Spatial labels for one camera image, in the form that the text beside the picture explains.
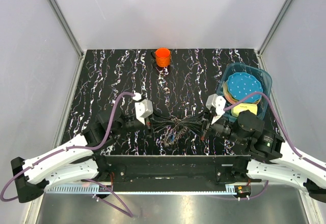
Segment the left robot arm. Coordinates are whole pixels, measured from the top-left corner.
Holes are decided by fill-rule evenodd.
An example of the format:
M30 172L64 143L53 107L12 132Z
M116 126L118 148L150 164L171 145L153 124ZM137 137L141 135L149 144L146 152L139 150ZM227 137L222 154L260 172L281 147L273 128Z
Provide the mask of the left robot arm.
M73 181L111 180L114 173L101 151L114 143L116 135L138 130L153 135L174 123L157 112L138 117L103 111L94 124L59 147L32 159L11 160L16 199L27 203L57 185Z

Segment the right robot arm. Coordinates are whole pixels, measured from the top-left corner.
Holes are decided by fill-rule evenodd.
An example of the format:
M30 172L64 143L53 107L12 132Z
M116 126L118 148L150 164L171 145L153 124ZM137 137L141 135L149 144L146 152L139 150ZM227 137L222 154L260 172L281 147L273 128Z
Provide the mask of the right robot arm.
M210 135L239 145L243 154L233 162L233 180L275 181L308 193L309 197L325 202L325 163L308 158L290 142L265 129L264 121L245 110L231 122L222 116L214 120L210 111L181 121L181 125L197 134L200 140Z

